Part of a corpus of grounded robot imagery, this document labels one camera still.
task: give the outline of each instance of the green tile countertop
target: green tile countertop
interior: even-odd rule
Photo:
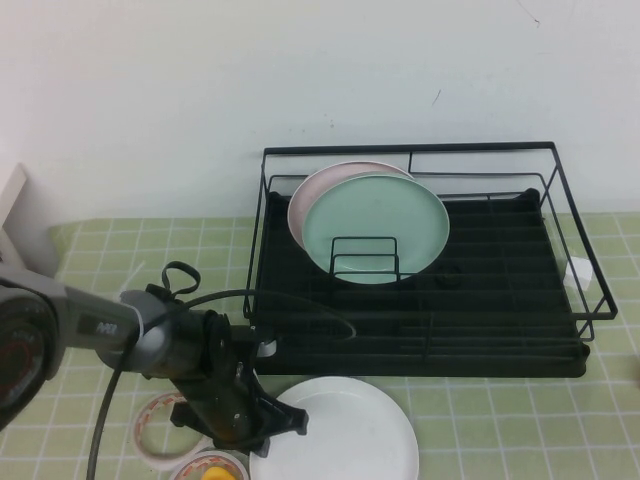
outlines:
[[[421,479],[640,478],[640,214],[583,219],[620,307],[616,320],[596,324],[585,376],[365,379],[411,419]],[[129,288],[158,283],[168,261],[182,260],[201,271],[202,294],[244,287],[253,219],[92,220],[57,227],[52,234],[62,253],[58,279],[69,285],[115,298],[127,282]],[[188,279],[176,277],[172,286],[181,281]],[[212,308],[240,322],[240,303],[226,300]],[[55,379],[0,433],[0,477],[84,478],[108,380],[109,369],[95,353],[68,350]],[[300,378],[261,381],[277,395]],[[168,477],[138,460],[128,425],[152,396],[171,390],[168,381],[123,375],[104,430],[97,478]],[[158,448],[193,438],[192,432],[170,428],[167,418],[160,420],[147,431]]]

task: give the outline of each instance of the black drip tray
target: black drip tray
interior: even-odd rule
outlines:
[[[262,374],[575,377],[589,348],[571,319],[540,196],[448,201],[440,257],[400,282],[357,285],[319,269],[287,225],[289,198],[270,193],[256,285],[323,303],[357,329],[292,303],[260,298],[277,353]]]

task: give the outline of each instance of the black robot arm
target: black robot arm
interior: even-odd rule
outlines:
[[[114,368],[137,336],[124,370],[172,381],[187,400],[176,425],[261,456],[269,437],[306,433],[306,412],[267,395],[255,375],[256,356],[274,346],[270,332],[180,308],[166,287],[124,292],[116,303],[0,264],[0,429],[55,375],[67,346],[94,349]]]

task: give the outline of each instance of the mint green plate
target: mint green plate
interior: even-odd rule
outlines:
[[[336,277],[353,283],[397,280],[395,237],[402,278],[428,267],[449,237],[449,217],[440,199],[413,179],[394,174],[352,177],[327,190],[309,210],[302,238],[325,272],[334,248]]]

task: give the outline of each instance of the yellow object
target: yellow object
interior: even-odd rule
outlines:
[[[204,472],[201,480],[236,480],[236,477],[231,475],[226,469],[222,467],[211,467],[206,472]]]

